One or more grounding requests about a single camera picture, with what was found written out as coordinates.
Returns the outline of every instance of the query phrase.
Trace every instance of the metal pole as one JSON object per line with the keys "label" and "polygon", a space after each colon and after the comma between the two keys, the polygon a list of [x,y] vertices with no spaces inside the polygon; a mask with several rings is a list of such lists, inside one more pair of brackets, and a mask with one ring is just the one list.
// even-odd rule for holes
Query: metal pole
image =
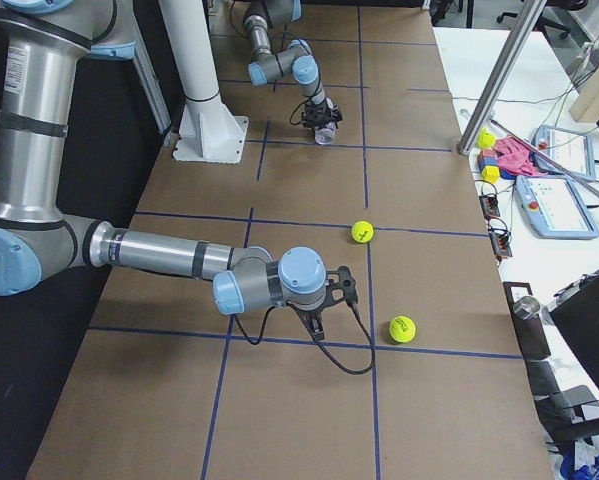
{"label": "metal pole", "polygon": [[159,133],[165,133],[170,128],[170,114],[168,113],[168,107],[161,93],[159,87],[159,81],[155,75],[155,71],[152,68],[150,57],[148,56],[148,49],[141,36],[141,30],[137,24],[137,19],[132,18],[132,28],[135,36],[135,57],[132,62],[135,65],[137,74],[139,75],[139,81],[146,92],[146,98],[150,104],[150,109],[157,122],[157,128]]}
{"label": "metal pole", "polygon": [[461,137],[459,145],[457,145],[457,150],[462,155],[468,155],[470,149],[475,144],[477,136],[487,121],[510,71],[515,64],[519,53],[521,53],[521,49],[526,43],[528,35],[530,35],[535,23],[537,23],[537,20],[541,16],[546,1],[547,0],[526,0],[523,3],[523,8],[521,9],[521,12],[519,12],[517,23],[515,23],[510,35],[508,35],[508,39],[497,59],[497,63],[495,63],[490,78],[483,89],[481,98],[479,99],[479,102],[477,102],[475,111],[468,122],[466,131]]}

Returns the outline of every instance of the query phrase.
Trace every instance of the blue joint cap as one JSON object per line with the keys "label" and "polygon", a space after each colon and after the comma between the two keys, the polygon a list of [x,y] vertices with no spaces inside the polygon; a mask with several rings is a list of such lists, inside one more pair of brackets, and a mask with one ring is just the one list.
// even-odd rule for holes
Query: blue joint cap
{"label": "blue joint cap", "polygon": [[279,260],[279,278],[288,290],[310,294],[325,285],[326,267],[312,248],[295,247]]}
{"label": "blue joint cap", "polygon": [[312,55],[306,55],[292,64],[292,74],[301,85],[310,85],[319,78],[319,67]]}
{"label": "blue joint cap", "polygon": [[268,83],[266,74],[263,72],[263,68],[257,62],[252,62],[248,65],[248,74],[250,75],[250,81],[255,87],[260,87]]}
{"label": "blue joint cap", "polygon": [[135,58],[135,42],[122,45],[93,45],[87,57],[93,60],[132,60]]}
{"label": "blue joint cap", "polygon": [[292,20],[291,22],[295,22],[301,18],[301,0],[294,0],[292,5]]}
{"label": "blue joint cap", "polygon": [[0,296],[30,290],[41,281],[35,252],[15,234],[0,229]]}
{"label": "blue joint cap", "polygon": [[5,7],[30,15],[44,15],[56,12],[70,5],[74,0],[2,0]]}
{"label": "blue joint cap", "polygon": [[295,45],[301,45],[303,48],[306,49],[306,51],[310,54],[312,54],[312,49],[310,48],[310,45],[308,45],[308,42],[306,42],[305,40],[302,39],[295,39],[292,42],[290,42],[288,44],[288,48],[292,48]]}
{"label": "blue joint cap", "polygon": [[217,309],[224,315],[243,313],[246,308],[235,274],[230,270],[215,275],[212,279],[212,294]]}

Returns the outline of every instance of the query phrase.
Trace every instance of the office chair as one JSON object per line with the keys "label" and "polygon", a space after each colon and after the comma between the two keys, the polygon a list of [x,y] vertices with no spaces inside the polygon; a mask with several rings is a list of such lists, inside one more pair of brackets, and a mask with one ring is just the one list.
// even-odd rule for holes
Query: office chair
{"label": "office chair", "polygon": [[[546,7],[557,7],[563,10],[576,11],[585,8],[588,5],[588,0],[548,0],[546,3]],[[517,14],[514,12],[502,12],[501,15],[497,17],[497,23],[503,22],[504,17],[516,18]],[[562,33],[559,34],[559,38],[565,39],[570,33],[570,29],[565,25],[562,25],[557,22],[553,22],[552,20],[547,19],[543,15],[539,17],[537,23],[535,24],[535,30],[539,30],[543,33],[546,40],[550,41],[548,38],[548,32],[546,31],[546,27],[556,28],[557,30],[561,30]]]}

